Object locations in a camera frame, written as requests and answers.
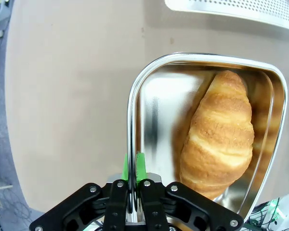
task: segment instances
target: screw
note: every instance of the screw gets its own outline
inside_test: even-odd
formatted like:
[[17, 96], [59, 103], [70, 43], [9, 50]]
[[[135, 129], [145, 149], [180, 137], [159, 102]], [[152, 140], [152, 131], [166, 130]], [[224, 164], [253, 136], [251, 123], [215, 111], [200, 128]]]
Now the screw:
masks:
[[90, 192], [96, 192], [97, 188], [95, 186], [90, 187]]
[[118, 184], [117, 184], [117, 186], [119, 187], [119, 188], [121, 188], [121, 187], [123, 187], [123, 182], [122, 181], [120, 181], [120, 182], [118, 182]]
[[149, 181], [147, 181], [147, 180], [144, 182], [144, 186], [145, 186], [145, 187], [150, 186], [150, 184], [151, 184], [151, 183], [150, 183]]
[[231, 220], [230, 225], [232, 227], [236, 227], [238, 225], [238, 221], [237, 220]]
[[170, 188], [171, 191], [175, 192], [175, 191], [178, 191], [178, 187], [175, 186], [175, 185], [172, 185], [172, 187]]

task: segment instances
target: metal panel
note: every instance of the metal panel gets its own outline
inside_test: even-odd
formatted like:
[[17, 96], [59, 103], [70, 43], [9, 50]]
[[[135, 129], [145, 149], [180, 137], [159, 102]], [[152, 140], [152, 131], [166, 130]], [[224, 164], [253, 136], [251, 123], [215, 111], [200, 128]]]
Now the metal panel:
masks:
[[220, 14], [289, 29], [289, 0], [165, 0], [174, 11]]

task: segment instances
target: table surface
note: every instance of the table surface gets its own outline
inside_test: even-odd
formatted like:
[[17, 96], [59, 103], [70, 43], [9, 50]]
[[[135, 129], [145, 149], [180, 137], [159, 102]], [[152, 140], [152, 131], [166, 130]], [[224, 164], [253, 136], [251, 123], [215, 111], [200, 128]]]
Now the table surface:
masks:
[[[47, 211], [87, 182], [122, 170], [131, 85], [177, 51], [277, 66], [289, 91], [289, 30], [244, 19], [173, 12], [162, 0], [15, 1], [6, 54], [6, 111], [28, 205]], [[289, 193], [289, 101], [259, 202]]]

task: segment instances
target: croissant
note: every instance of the croissant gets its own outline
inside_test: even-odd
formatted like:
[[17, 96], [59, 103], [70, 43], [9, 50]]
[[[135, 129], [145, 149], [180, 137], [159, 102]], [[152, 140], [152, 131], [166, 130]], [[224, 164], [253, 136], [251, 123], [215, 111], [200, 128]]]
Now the croissant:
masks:
[[247, 169], [254, 130], [241, 78], [217, 74], [191, 120], [181, 153], [183, 184], [214, 199]]

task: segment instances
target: stainless steel tray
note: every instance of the stainless steel tray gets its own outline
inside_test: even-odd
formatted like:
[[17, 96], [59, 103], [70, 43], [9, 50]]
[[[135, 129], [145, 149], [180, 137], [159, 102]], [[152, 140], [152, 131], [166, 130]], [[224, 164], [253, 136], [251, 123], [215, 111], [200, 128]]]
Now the stainless steel tray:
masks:
[[226, 15], [289, 29], [289, 0], [165, 0], [174, 11]]
[[287, 106], [285, 79], [270, 64], [211, 54], [174, 53], [144, 68], [132, 86], [128, 105], [131, 189], [135, 187], [137, 151], [145, 153], [147, 171], [159, 174], [164, 185], [179, 180], [180, 153], [191, 117], [212, 78], [225, 69], [237, 72], [245, 83], [255, 141], [249, 168], [215, 201], [247, 219], [274, 160]]

